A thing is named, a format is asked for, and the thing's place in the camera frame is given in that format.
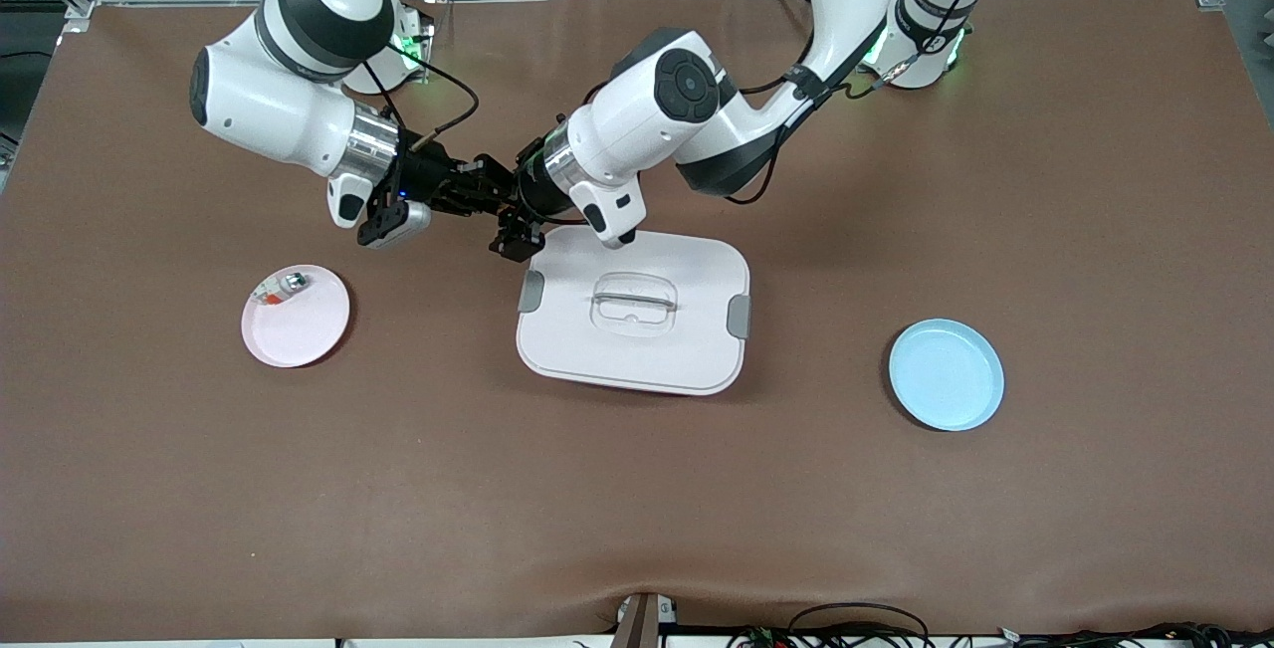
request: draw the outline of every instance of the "green indicator light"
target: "green indicator light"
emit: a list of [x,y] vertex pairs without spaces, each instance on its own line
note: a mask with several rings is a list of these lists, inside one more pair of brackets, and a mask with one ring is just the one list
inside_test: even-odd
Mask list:
[[871,50],[868,51],[868,55],[865,55],[865,57],[862,57],[862,62],[868,64],[869,66],[873,66],[873,64],[875,64],[875,61],[880,60],[880,51],[884,50],[884,38],[885,38],[885,36],[887,36],[887,32],[882,31],[880,32],[880,37],[877,39],[875,45],[871,46]]
[[964,41],[964,29],[959,29],[959,36],[956,36],[956,42],[952,43],[952,53],[947,57],[947,67],[956,66],[956,59],[959,57],[959,45]]
[[[420,45],[414,38],[401,37],[397,33],[395,33],[390,36],[390,45],[392,45],[396,50],[400,50],[405,53],[410,53],[412,57],[420,57],[422,48]],[[409,69],[413,70],[420,67],[419,64],[414,62],[408,57],[400,57],[400,59],[403,60],[403,66],[408,66]]]

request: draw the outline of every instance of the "white lid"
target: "white lid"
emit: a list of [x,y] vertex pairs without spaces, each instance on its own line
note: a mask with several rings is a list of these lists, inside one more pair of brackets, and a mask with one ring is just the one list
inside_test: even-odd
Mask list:
[[331,270],[299,264],[271,276],[301,272],[310,284],[282,304],[243,304],[243,345],[270,367],[298,368],[318,362],[345,335],[349,290]]
[[604,248],[559,227],[531,258],[517,350],[547,377],[669,395],[715,395],[743,368],[750,275],[717,239],[638,232]]

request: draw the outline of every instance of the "plate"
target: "plate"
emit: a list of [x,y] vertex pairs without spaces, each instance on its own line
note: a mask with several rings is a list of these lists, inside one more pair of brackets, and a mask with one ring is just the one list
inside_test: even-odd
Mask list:
[[243,345],[270,367],[298,368],[318,362],[340,342],[349,325],[349,290],[336,272],[298,264],[271,276],[296,271],[310,280],[302,293],[282,304],[255,303],[248,295],[243,304]]
[[1004,400],[1004,368],[991,342],[950,318],[907,327],[889,353],[889,381],[912,416],[943,432],[967,432]]

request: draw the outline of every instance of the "wire bundle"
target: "wire bundle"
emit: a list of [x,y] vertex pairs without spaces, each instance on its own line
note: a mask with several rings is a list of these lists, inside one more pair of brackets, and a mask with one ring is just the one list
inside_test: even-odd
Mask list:
[[[808,616],[838,610],[896,614],[913,623],[916,628],[864,620],[838,621],[819,628],[799,628],[803,619]],[[673,635],[719,635],[724,631],[733,631],[726,648],[859,648],[871,640],[888,643],[889,648],[915,648],[913,642],[919,642],[921,648],[936,648],[924,620],[910,611],[883,603],[824,603],[800,611],[785,628],[678,625],[670,629]],[[1162,623],[1129,633],[1083,630],[1059,635],[1013,635],[1005,631],[1005,635],[1009,637],[1009,644],[1013,648],[1147,648],[1142,640],[1181,640],[1189,643],[1190,648],[1274,648],[1274,628],[1247,633],[1227,630],[1215,624],[1196,623]],[[961,645],[973,648],[973,635],[956,637],[956,640],[947,648]]]
[[1066,635],[1022,635],[1015,648],[1145,648],[1139,640],[1184,640],[1191,648],[1274,648],[1274,629],[1259,633],[1231,631],[1214,624],[1163,623],[1131,633],[1083,630]]

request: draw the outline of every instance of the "table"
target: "table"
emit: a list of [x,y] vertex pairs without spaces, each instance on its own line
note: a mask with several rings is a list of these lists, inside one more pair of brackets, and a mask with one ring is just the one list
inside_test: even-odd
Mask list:
[[[446,145],[512,158],[656,25],[768,80],[789,3],[456,5],[434,60],[483,107]],[[0,640],[581,633],[640,589],[688,623],[1274,621],[1274,135],[1219,14],[982,0],[947,80],[828,103],[764,202],[647,172],[646,229],[753,270],[743,376],[688,400],[524,368],[490,218],[368,252],[317,177],[196,127],[191,62],[246,13],[101,8],[54,59],[0,199]],[[238,317],[293,262],[355,318],[273,370]],[[1005,362],[977,432],[888,398],[924,317]]]

